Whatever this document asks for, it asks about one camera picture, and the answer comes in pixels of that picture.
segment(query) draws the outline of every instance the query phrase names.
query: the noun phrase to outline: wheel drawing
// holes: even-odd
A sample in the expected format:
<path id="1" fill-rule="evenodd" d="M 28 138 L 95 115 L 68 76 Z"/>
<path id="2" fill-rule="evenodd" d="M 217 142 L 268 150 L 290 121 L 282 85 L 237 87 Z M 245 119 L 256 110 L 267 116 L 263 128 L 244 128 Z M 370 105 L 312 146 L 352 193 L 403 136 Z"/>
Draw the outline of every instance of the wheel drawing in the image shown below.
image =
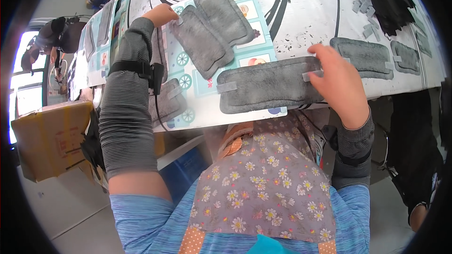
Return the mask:
<path id="1" fill-rule="evenodd" d="M 183 11 L 183 7 L 182 6 L 178 6 L 174 9 L 174 12 L 176 12 L 176 14 L 180 15 Z"/>
<path id="2" fill-rule="evenodd" d="M 176 62 L 179 66 L 185 66 L 189 62 L 189 56 L 182 51 L 179 55 L 177 55 Z"/>
<path id="3" fill-rule="evenodd" d="M 192 85 L 192 77 L 189 74 L 184 74 L 179 79 L 179 85 L 183 90 L 187 90 Z"/>
<path id="4" fill-rule="evenodd" d="M 187 110 L 182 113 L 182 120 L 187 123 L 191 123 L 195 120 L 195 111 L 191 108 L 187 108 Z"/>

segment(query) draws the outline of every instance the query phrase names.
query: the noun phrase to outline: person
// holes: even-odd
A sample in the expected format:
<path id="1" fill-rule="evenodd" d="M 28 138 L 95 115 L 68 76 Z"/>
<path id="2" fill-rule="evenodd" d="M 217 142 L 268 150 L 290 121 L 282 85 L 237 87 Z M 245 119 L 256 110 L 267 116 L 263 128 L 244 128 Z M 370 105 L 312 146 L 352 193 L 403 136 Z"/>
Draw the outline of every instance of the person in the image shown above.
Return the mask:
<path id="1" fill-rule="evenodd" d="M 86 22 L 81 22 L 78 16 L 68 19 L 59 17 L 43 25 L 22 55 L 22 70 L 32 72 L 32 65 L 39 54 L 50 55 L 50 63 L 55 65 L 57 81 L 61 81 L 60 51 L 68 54 L 77 52 L 81 32 L 85 25 Z"/>
<path id="2" fill-rule="evenodd" d="M 150 61 L 152 31 L 177 19 L 160 4 L 134 20 L 115 61 Z M 308 51 L 324 70 L 310 73 L 311 83 L 342 120 L 331 184 L 315 163 L 310 122 L 295 110 L 253 122 L 237 153 L 202 172 L 177 206 L 157 170 L 148 81 L 133 71 L 109 75 L 99 134 L 126 253 L 246 253 L 268 237 L 283 247 L 272 253 L 369 252 L 374 124 L 363 84 L 330 46 Z"/>
<path id="3" fill-rule="evenodd" d="M 420 228 L 441 181 L 443 156 L 432 129 L 428 90 L 392 96 L 386 166 L 397 175 L 392 182 L 408 207 L 408 224 Z"/>

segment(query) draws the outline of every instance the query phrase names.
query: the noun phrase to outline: gray felt piece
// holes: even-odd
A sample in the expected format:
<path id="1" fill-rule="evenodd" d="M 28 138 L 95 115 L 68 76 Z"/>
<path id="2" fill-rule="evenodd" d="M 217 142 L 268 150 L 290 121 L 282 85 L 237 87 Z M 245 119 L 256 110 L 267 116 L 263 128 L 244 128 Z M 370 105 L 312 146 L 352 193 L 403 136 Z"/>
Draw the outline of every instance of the gray felt piece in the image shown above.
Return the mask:
<path id="1" fill-rule="evenodd" d="M 415 25 L 424 33 L 424 35 L 427 35 L 424 23 L 422 23 L 422 21 L 416 16 L 413 10 L 408 9 L 408 11 L 410 11 L 411 15 L 413 16 L 413 19 L 415 20 Z"/>
<path id="2" fill-rule="evenodd" d="M 373 33 L 372 27 L 364 29 L 363 36 L 364 38 L 370 37 L 370 35 Z"/>
<path id="3" fill-rule="evenodd" d="M 391 50 L 394 57 L 399 56 L 401 62 L 396 62 L 394 59 L 395 69 L 401 73 L 421 75 L 419 69 L 419 54 L 418 52 L 398 41 L 391 41 Z"/>
<path id="4" fill-rule="evenodd" d="M 187 109 L 187 101 L 185 100 L 182 93 L 174 96 L 173 98 L 168 98 L 168 93 L 179 86 L 179 82 L 176 78 L 169 80 L 167 83 L 162 85 L 160 94 L 157 95 L 157 102 L 159 106 L 159 114 L 162 123 L 171 120 L 172 118 L 182 114 Z M 155 109 L 155 97 L 154 95 L 149 97 L 149 112 L 152 117 L 152 127 L 157 127 L 160 125 L 157 111 Z"/>
<path id="5" fill-rule="evenodd" d="M 361 78 L 393 79 L 393 71 L 386 69 L 385 65 L 385 62 L 390 62 L 386 46 L 342 37 L 332 38 L 330 45 L 342 57 L 350 58 L 350 63 L 358 70 Z"/>
<path id="6" fill-rule="evenodd" d="M 180 14 L 183 23 L 169 23 L 169 29 L 182 45 L 196 69 L 204 79 L 213 76 L 219 67 L 234 59 L 234 52 L 223 37 L 209 24 L 198 10 L 188 5 Z"/>
<path id="7" fill-rule="evenodd" d="M 376 29 L 378 30 L 380 28 L 380 25 L 372 18 L 367 18 L 367 20 L 376 27 Z"/>
<path id="8" fill-rule="evenodd" d="M 102 8 L 102 14 L 100 15 L 99 32 L 97 34 L 97 47 L 105 44 L 109 40 L 109 27 L 110 19 L 112 15 L 112 8 L 114 0 L 110 0 Z"/>
<path id="9" fill-rule="evenodd" d="M 161 27 L 154 29 L 150 38 L 150 42 L 152 44 L 152 58 L 150 59 L 150 63 L 159 63 L 163 65 L 162 83 L 164 83 L 168 78 L 168 66 L 165 58 L 165 50 L 163 48 Z"/>
<path id="10" fill-rule="evenodd" d="M 361 7 L 359 8 L 359 12 L 361 13 L 365 13 L 367 11 L 367 9 L 370 6 L 370 0 L 366 0 L 361 4 Z"/>
<path id="11" fill-rule="evenodd" d="M 86 25 L 86 32 L 85 32 L 85 56 L 86 56 L 87 62 L 89 62 L 89 60 L 91 59 L 91 56 L 94 54 L 94 51 L 95 51 L 93 29 L 91 28 L 92 24 L 93 24 L 93 21 L 91 21 L 89 24 Z"/>
<path id="12" fill-rule="evenodd" d="M 372 31 L 373 31 L 373 34 L 374 34 L 375 37 L 376 37 L 376 41 L 381 41 L 380 35 L 378 34 L 378 31 L 376 30 L 376 27 L 374 27 L 373 25 L 372 25 Z"/>
<path id="13" fill-rule="evenodd" d="M 303 73 L 320 70 L 313 56 L 240 67 L 220 73 L 217 84 L 236 82 L 237 90 L 221 93 L 220 110 L 236 114 L 320 102 L 323 97 Z"/>
<path id="14" fill-rule="evenodd" d="M 373 14 L 375 14 L 375 9 L 374 7 L 370 6 L 369 9 L 367 10 L 366 16 L 370 18 L 373 16 Z"/>
<path id="15" fill-rule="evenodd" d="M 428 38 L 418 31 L 416 31 L 416 38 L 418 39 L 419 48 L 421 49 L 421 52 L 432 58 L 432 52 L 430 51 L 430 44 L 428 43 Z"/>
<path id="16" fill-rule="evenodd" d="M 352 11 L 355 13 L 358 13 L 360 6 L 361 6 L 361 3 L 359 3 L 359 0 L 355 0 L 355 2 L 353 3 Z"/>
<path id="17" fill-rule="evenodd" d="M 254 39 L 254 30 L 234 0 L 193 0 L 230 46 Z"/>

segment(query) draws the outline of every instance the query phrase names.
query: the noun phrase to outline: black cable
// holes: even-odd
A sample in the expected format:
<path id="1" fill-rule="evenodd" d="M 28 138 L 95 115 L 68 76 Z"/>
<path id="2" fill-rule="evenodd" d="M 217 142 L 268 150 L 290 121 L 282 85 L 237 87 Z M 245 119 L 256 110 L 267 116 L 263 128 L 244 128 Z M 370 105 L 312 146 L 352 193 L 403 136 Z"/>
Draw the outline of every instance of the black cable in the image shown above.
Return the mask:
<path id="1" fill-rule="evenodd" d="M 170 131 L 166 129 L 166 127 L 162 123 L 162 119 L 160 118 L 159 106 L 157 104 L 157 95 L 154 95 L 154 96 L 155 96 L 155 110 L 157 111 L 157 117 L 159 118 L 159 123 L 162 126 L 162 128 L 169 133 Z"/>

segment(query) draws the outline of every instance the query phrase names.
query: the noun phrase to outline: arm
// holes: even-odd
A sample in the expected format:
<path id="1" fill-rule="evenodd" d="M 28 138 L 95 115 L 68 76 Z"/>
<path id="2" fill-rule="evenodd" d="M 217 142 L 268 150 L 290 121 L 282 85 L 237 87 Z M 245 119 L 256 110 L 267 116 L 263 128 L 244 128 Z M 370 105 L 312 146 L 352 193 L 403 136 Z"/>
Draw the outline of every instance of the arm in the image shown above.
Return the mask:
<path id="1" fill-rule="evenodd" d="M 133 21 L 121 39 L 115 61 L 150 61 L 154 27 L 175 19 L 177 14 L 167 4 L 161 4 Z M 171 200 L 157 170 L 148 106 L 147 80 L 132 71 L 118 71 L 109 76 L 99 118 L 109 191 Z"/>
<path id="2" fill-rule="evenodd" d="M 356 184 L 369 187 L 374 124 L 361 77 L 330 46 L 316 44 L 308 51 L 316 53 L 324 70 L 323 77 L 310 73 L 311 83 L 342 121 L 331 185 L 337 190 Z"/>

